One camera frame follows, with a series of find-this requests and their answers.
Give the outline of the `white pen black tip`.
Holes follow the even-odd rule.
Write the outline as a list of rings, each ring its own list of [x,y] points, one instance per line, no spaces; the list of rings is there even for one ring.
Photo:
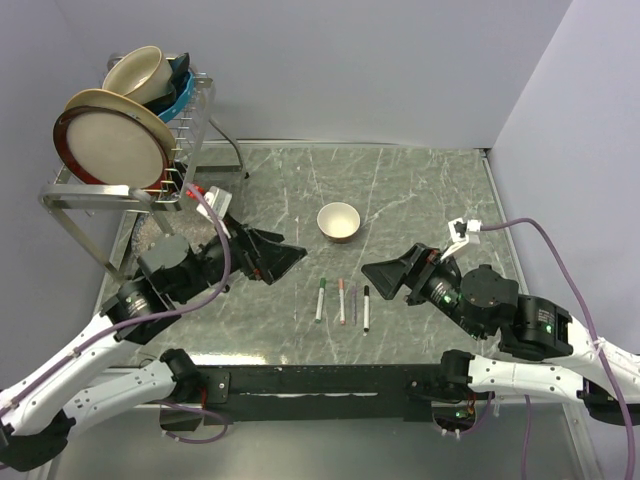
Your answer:
[[[365,285],[363,289],[363,334],[367,336],[370,331],[370,287]]]

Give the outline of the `white pen purple tip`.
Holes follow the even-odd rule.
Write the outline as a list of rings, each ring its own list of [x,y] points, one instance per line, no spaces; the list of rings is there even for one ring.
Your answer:
[[[351,286],[351,318],[354,326],[358,323],[358,287],[357,284]]]

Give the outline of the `white pen pink end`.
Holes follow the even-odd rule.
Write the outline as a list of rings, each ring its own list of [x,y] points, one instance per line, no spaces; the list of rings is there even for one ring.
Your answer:
[[[339,278],[338,280],[338,288],[339,288],[339,315],[340,315],[340,324],[346,325],[346,298],[345,298],[345,283],[343,278]]]

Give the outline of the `white pen green end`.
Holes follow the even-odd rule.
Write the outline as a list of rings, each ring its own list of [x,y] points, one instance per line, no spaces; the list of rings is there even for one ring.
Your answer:
[[[318,297],[317,297],[316,310],[315,310],[315,318],[314,318],[315,323],[321,323],[322,321],[324,301],[325,301],[325,295],[326,295],[326,284],[327,284],[326,278],[321,277],[319,281],[319,290],[318,290]]]

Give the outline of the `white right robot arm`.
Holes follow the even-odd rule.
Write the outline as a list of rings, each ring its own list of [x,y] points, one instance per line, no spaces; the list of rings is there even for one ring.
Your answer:
[[[409,306],[433,305],[475,340],[500,338],[500,361],[447,350],[435,373],[414,383],[416,394],[458,403],[474,394],[529,395],[583,405],[611,425],[639,423],[639,357],[591,339],[566,309],[520,293],[484,264],[461,273],[454,258],[421,243],[402,256],[362,267],[385,300],[406,287]]]

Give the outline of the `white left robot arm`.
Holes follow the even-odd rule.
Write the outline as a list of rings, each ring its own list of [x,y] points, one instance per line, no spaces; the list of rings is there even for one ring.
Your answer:
[[[179,320],[189,300],[207,289],[221,293],[236,271],[271,285],[307,252],[282,235],[242,225],[231,216],[224,235],[198,250],[178,234],[160,238],[137,259],[133,279],[121,285],[60,352],[1,393],[1,465],[35,469],[61,453],[93,425],[139,404],[191,399],[201,376],[182,349],[112,381],[93,380]]]

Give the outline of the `small cream bowl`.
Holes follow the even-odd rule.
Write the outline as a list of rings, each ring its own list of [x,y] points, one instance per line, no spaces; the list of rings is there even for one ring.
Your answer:
[[[323,236],[329,241],[347,243],[358,233],[361,217],[352,205],[332,202],[319,210],[316,223]]]

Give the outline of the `speckled grey plate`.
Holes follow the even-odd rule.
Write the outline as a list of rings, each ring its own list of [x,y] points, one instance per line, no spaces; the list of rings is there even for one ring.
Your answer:
[[[186,208],[165,214],[165,219],[173,232],[182,235],[190,243],[194,251],[217,236],[213,221],[208,216],[202,204],[192,197],[187,198]],[[139,256],[166,234],[160,229],[153,218],[142,217],[136,221],[131,237],[133,254]]]

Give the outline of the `black base bar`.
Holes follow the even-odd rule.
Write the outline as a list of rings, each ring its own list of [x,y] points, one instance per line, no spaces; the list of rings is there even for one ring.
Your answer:
[[[172,399],[233,423],[401,418],[428,422],[432,404],[461,406],[474,394],[437,364],[200,366]]]

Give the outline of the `metal dish rack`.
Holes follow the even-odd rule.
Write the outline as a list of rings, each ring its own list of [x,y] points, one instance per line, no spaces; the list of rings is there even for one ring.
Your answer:
[[[213,116],[216,88],[213,79],[189,66],[196,77],[192,100],[178,116],[165,123],[176,140],[174,161],[166,168],[165,178],[156,188],[146,190],[125,185],[92,185],[80,182],[67,167],[62,166],[53,183],[44,186],[39,194],[42,207],[66,230],[85,252],[100,265],[117,285],[127,278],[124,263],[114,264],[113,256],[103,252],[85,231],[68,215],[70,210],[124,211],[148,214],[167,235],[173,233],[167,212],[186,207],[187,184],[200,172],[249,173],[236,138],[230,135]],[[208,128],[213,128],[234,149],[236,161],[230,165],[205,165],[203,152]]]

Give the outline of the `blue dish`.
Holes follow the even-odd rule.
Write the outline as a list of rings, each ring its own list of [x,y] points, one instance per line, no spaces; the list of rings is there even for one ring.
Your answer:
[[[164,123],[169,123],[186,108],[195,92],[196,77],[189,70],[182,79],[179,88],[172,97],[167,100],[157,99],[147,105],[147,108],[156,114]]]

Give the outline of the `red rimmed white plate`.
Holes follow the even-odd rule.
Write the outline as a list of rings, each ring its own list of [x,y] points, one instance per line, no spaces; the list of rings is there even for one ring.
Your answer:
[[[73,107],[57,118],[52,136],[63,165],[85,184],[149,189],[165,178],[168,157],[163,147],[125,113]]]

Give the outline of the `black dish in rack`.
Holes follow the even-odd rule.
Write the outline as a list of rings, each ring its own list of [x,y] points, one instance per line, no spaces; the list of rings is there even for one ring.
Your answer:
[[[147,107],[154,110],[166,110],[171,106],[182,89],[182,85],[186,82],[190,66],[190,54],[184,52],[177,57],[170,59],[169,64],[172,68],[172,74],[169,79],[169,90],[164,95],[149,102]]]

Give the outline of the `large beige bowl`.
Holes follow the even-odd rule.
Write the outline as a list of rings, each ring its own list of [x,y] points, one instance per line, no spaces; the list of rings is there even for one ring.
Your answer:
[[[173,70],[157,46],[138,48],[124,56],[106,75],[102,88],[139,104],[172,91]]]

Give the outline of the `beige plate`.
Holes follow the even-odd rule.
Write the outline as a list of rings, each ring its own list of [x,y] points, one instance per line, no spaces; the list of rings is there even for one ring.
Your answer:
[[[143,105],[127,97],[104,89],[86,89],[75,94],[64,110],[81,106],[101,107],[127,114],[146,127],[159,142],[172,163],[176,154],[176,140],[169,127]]]

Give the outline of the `aluminium rail frame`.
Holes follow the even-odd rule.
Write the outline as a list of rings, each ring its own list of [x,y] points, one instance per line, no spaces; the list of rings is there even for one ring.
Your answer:
[[[372,300],[372,331],[338,320],[337,282],[363,285],[363,264],[416,242],[441,245],[457,217],[498,223],[504,209],[479,150],[402,147],[248,146],[248,179],[226,176],[235,216],[283,234],[308,251],[274,286],[239,279],[232,291],[180,321],[133,359],[142,365],[169,347],[204,364],[382,365],[437,361],[448,349],[493,356],[429,305]],[[323,236],[316,217],[332,202],[359,212],[347,243]],[[315,323],[319,281],[326,295]],[[399,418],[206,425],[200,445],[165,438],[160,410],[138,408],[72,442],[48,479],[579,479],[578,419],[562,406],[503,401],[462,438]]]

